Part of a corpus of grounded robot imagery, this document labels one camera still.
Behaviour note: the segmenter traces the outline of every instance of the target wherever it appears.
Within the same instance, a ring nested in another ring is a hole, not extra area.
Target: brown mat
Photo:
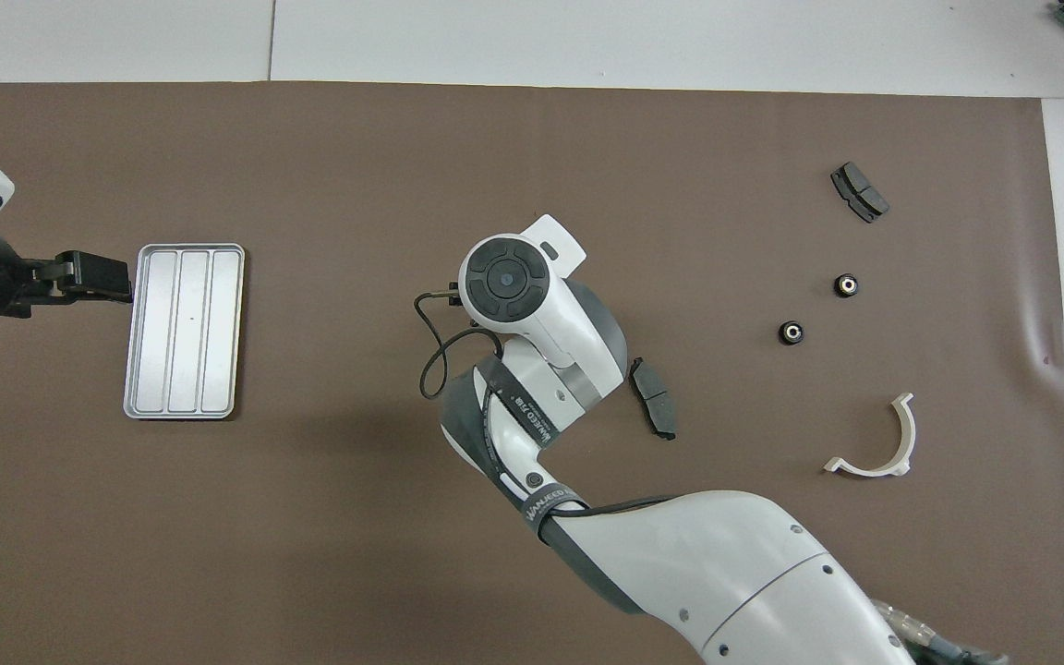
[[[829,172],[893,210],[863,223]],[[591,501],[774,498],[872,597],[1064,662],[1064,342],[1037,101],[368,84],[0,85],[18,252],[249,252],[240,409],[122,415],[130,309],[0,319],[0,662],[696,662],[440,437],[410,307],[553,214],[679,400],[545,464]],[[832,278],[858,275],[858,298]],[[787,318],[807,326],[778,344]],[[446,330],[462,311],[437,311]],[[456,370],[485,352],[465,342]],[[919,426],[903,479],[852,480]]]

